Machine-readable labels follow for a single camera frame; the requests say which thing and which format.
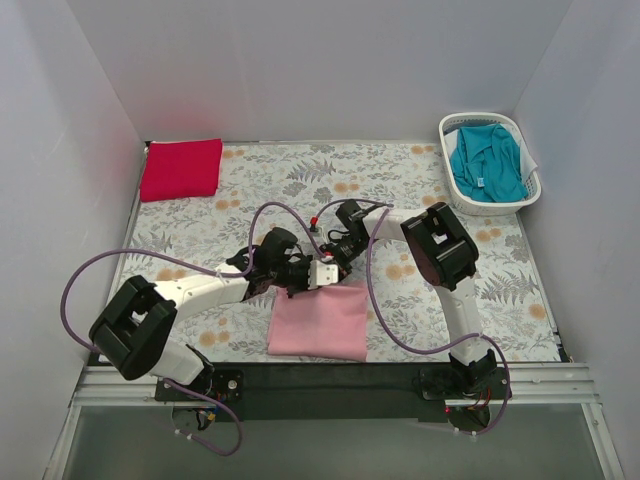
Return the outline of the pink t shirt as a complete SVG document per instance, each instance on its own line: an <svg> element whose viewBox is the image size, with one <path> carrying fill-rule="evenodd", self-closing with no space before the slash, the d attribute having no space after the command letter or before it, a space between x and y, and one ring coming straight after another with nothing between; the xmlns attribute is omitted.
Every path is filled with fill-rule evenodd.
<svg viewBox="0 0 640 480"><path fill-rule="evenodd" d="M325 286L293 297L278 289L267 352L363 362L367 312L368 291L362 284Z"/></svg>

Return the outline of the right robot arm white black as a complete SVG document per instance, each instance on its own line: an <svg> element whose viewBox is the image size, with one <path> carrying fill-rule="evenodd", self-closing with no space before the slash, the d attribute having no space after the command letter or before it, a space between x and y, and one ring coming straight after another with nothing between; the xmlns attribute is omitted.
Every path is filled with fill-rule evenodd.
<svg viewBox="0 0 640 480"><path fill-rule="evenodd" d="M449 363L441 373L429 374L427 385L443 397L460 395L484 400L509 395L509 367L497 343L483 333L475 295L474 275L479 251L449 205L438 202L425 210L397 209L364 199L341 199L333 204L344 231L330 234L320 246L337 268L337 278L352 272L352 263L365 257L365 283L373 310L389 338L401 349L428 356L446 351ZM402 342L384 320L372 283L373 246L378 240L407 244L422 278L440 301L449 343L418 349Z"/></svg>

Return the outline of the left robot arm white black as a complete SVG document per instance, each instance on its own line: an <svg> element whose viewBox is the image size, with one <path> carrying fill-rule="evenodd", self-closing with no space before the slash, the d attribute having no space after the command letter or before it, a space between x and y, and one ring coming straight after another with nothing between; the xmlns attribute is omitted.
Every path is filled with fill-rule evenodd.
<svg viewBox="0 0 640 480"><path fill-rule="evenodd" d="M170 339L174 325L272 286L305 292L317 272L316 260L301 251L297 237L276 227L260 245L242 248L211 274L156 282L129 278L92 325L89 339L124 379L149 374L171 380L188 398L200 400L212 390L214 366L195 347Z"/></svg>

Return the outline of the floral table mat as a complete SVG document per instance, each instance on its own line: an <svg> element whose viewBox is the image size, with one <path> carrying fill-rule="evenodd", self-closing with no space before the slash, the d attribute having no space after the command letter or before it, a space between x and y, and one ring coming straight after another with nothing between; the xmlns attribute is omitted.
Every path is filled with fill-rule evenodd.
<svg viewBox="0 0 640 480"><path fill-rule="evenodd" d="M131 254L116 282L136 274L179 279L185 275L179 260L213 268L273 227L302 236L313 216L325 230L339 231L335 210L342 198L407 209L448 201L442 153L424 143L228 145L215 195L136 209ZM479 250L475 291L484 332L510 362L557 361L553 320L517 217L464 214L460 221ZM366 315L369 361L447 359L439 299L404 243L377 244L354 262L349 281L375 289Z"/></svg>

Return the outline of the white laundry basket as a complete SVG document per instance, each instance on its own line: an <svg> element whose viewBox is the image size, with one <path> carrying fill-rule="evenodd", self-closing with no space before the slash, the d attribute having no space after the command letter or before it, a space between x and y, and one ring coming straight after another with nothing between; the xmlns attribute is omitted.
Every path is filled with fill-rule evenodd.
<svg viewBox="0 0 640 480"><path fill-rule="evenodd" d="M449 187L449 192L451 195L451 199L455 207L461 212L469 215L476 216L495 216L495 215L507 215L511 213L517 212L519 209L529 206L535 203L542 192L539 176L537 169L531 172L527 177L523 177L523 183L527 188L527 197L519 202L514 203L482 203L476 202L472 199L464 196L460 190L457 188L451 165L449 163L450 158L446 150L444 149L444 135L453 131L454 129L459 129L461 127L471 127L471 126L482 126L488 124L507 124L512 127L515 127L520 133L520 129L517 124L511 120L510 118L497 114L497 113L489 113L489 112L466 112L466 113L455 113L450 114L444 117L439 124L439 136L441 140L441 145L443 149L444 155L444 168L445 168L445 178L447 180L447 184Z"/></svg>

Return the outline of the folded red t shirt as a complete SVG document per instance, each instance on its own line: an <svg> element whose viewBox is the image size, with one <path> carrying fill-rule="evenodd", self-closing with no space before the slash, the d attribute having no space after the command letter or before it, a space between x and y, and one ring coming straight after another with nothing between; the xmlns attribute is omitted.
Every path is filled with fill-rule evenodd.
<svg viewBox="0 0 640 480"><path fill-rule="evenodd" d="M152 142L139 187L140 201L213 196L219 185L223 146L221 139Z"/></svg>

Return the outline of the teal t shirt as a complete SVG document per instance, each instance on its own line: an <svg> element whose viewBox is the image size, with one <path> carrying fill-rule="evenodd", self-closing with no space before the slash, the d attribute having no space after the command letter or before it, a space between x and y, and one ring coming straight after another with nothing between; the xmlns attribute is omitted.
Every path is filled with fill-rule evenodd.
<svg viewBox="0 0 640 480"><path fill-rule="evenodd" d="M461 127L450 154L460 192L476 202L514 203L527 197L520 147L501 124Z"/></svg>

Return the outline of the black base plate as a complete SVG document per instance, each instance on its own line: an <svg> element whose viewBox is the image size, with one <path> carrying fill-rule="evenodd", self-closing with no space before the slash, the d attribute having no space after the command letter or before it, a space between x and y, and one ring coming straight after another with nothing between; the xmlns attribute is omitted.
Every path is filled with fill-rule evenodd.
<svg viewBox="0 0 640 480"><path fill-rule="evenodd" d="M223 363L197 391L243 421L417 419L444 423L473 405L487 425L490 402L511 396L497 368L465 386L448 363Z"/></svg>

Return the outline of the aluminium frame rail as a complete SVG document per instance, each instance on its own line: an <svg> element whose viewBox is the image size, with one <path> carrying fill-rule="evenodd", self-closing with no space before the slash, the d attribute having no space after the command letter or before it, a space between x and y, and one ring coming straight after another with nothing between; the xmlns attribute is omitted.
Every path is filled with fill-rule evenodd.
<svg viewBox="0 0 640 480"><path fill-rule="evenodd" d="M606 479L622 479L624 473L613 445L602 399L589 367L584 363L512 363L509 402L515 405L577 404L587 422L597 458ZM123 380L111 366L88 366L80 375L62 433L45 470L46 479L60 479L83 406L150 406L156 381L147 376Z"/></svg>

